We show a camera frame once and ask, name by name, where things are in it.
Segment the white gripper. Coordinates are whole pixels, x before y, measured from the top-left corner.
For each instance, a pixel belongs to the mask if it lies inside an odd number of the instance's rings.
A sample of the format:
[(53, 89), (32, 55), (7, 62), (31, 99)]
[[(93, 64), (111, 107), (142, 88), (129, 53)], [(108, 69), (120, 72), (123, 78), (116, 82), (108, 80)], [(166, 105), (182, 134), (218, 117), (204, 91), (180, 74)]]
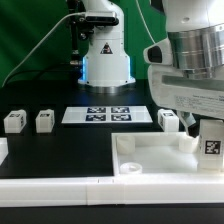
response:
[(183, 72), (172, 65), (168, 39), (149, 46), (143, 55), (149, 64), (148, 82), (154, 102), (177, 110), (187, 135), (197, 136), (197, 123), (191, 113), (224, 119), (224, 65), (215, 68), (214, 78), (185, 78)]

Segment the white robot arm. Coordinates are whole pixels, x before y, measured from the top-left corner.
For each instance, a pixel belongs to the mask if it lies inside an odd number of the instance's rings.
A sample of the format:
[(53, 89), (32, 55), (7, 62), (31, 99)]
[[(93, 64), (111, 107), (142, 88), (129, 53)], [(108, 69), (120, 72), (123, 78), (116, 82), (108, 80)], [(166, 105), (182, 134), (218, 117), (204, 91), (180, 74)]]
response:
[[(109, 0), (83, 0), (93, 26), (80, 82), (112, 89), (134, 82), (124, 51), (124, 14)], [(186, 126), (196, 114), (224, 120), (224, 0), (150, 0), (165, 13), (167, 37), (144, 50), (154, 102)]]

